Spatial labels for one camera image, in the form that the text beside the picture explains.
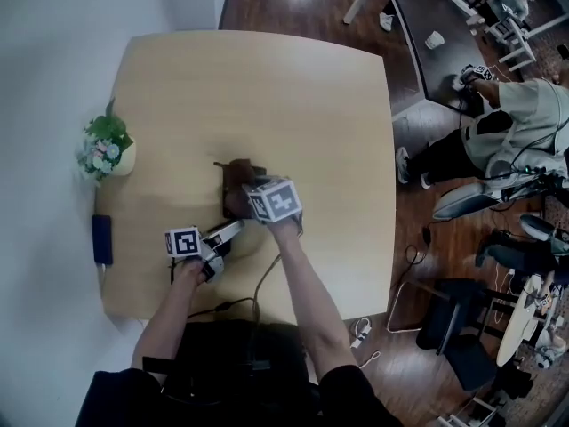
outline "desk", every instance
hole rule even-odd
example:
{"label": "desk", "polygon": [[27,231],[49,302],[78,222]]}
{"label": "desk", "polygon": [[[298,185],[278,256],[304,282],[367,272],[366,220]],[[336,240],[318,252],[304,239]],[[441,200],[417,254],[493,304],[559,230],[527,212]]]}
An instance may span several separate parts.
{"label": "desk", "polygon": [[[477,42],[470,34],[461,10],[451,0],[391,0],[396,8],[405,39],[413,59],[419,93],[393,108],[394,120],[411,106],[433,101],[451,109],[461,110],[461,100],[452,88],[453,76],[468,64],[485,65]],[[365,0],[355,0],[344,17],[350,23]],[[445,43],[434,50],[425,40],[437,31]],[[462,111],[472,117],[484,113],[482,101]]]}
{"label": "desk", "polygon": [[517,298],[516,307],[509,318],[506,332],[501,339],[500,348],[498,349],[498,357],[496,363],[502,367],[516,353],[523,340],[529,340],[537,327],[537,319],[533,318],[535,314],[535,302],[525,307],[528,293],[533,294],[539,292],[541,288],[541,277],[532,275],[525,282],[524,291]]}
{"label": "desk", "polygon": [[[302,244],[341,316],[387,309],[395,167],[381,57],[266,33],[142,36],[126,50],[114,95],[137,161],[97,194],[97,212],[113,220],[107,313],[155,313],[170,285],[164,232],[223,222],[213,163],[239,157],[294,180]],[[268,232],[249,222],[221,279],[200,287],[195,310],[251,296],[276,254]],[[281,264],[260,290],[260,307],[265,321],[294,321]]]}

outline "shoulder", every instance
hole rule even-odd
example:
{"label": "shoulder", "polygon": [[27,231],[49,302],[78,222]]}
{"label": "shoulder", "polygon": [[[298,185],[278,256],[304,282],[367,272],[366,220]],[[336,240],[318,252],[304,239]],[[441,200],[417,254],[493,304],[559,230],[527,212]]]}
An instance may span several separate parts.
{"label": "shoulder", "polygon": [[142,370],[96,372],[76,426],[147,425],[159,394],[156,378]]}
{"label": "shoulder", "polygon": [[500,82],[498,85],[500,107],[512,118],[525,121],[537,109],[540,90],[540,84],[536,80]]}
{"label": "shoulder", "polygon": [[400,427],[401,423],[375,397],[372,385],[356,366],[330,370],[320,382],[322,412],[325,417],[354,420],[354,415],[373,415],[380,425]]}

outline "white sneaker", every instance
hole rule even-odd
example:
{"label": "white sneaker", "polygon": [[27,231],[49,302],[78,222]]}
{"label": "white sneaker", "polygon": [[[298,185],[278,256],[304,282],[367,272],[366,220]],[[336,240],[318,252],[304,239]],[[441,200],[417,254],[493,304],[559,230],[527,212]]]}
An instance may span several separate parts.
{"label": "white sneaker", "polygon": [[400,147],[395,152],[395,166],[397,168],[397,179],[399,183],[409,182],[409,173],[407,172],[407,160],[409,159],[409,154],[405,147]]}
{"label": "white sneaker", "polygon": [[421,186],[424,189],[429,189],[430,186],[432,185],[432,183],[427,180],[428,175],[429,175],[429,173],[421,174]]}
{"label": "white sneaker", "polygon": [[386,32],[390,32],[394,17],[395,16],[387,15],[385,12],[380,12],[380,27],[383,28]]}

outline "paper cup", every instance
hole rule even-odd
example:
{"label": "paper cup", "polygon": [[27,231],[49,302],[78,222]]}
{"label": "paper cup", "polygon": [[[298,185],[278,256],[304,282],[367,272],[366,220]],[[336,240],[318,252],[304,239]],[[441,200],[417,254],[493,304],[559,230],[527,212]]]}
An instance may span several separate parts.
{"label": "paper cup", "polygon": [[430,34],[430,36],[425,41],[425,45],[429,49],[435,49],[436,47],[440,46],[444,42],[445,42],[445,39],[443,38],[443,36],[440,33],[433,32]]}

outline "hand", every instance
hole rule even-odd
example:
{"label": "hand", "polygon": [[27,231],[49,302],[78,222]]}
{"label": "hand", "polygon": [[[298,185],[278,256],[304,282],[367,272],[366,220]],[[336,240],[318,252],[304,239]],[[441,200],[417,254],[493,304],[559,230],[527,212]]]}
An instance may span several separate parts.
{"label": "hand", "polygon": [[287,239],[297,238],[299,235],[299,225],[292,218],[285,218],[275,223],[268,223],[267,228],[273,233],[277,243]]}
{"label": "hand", "polygon": [[189,282],[193,287],[198,287],[205,282],[205,275],[202,272],[204,263],[201,261],[185,261],[181,264],[181,269],[178,272],[178,277],[175,278],[180,282]]}

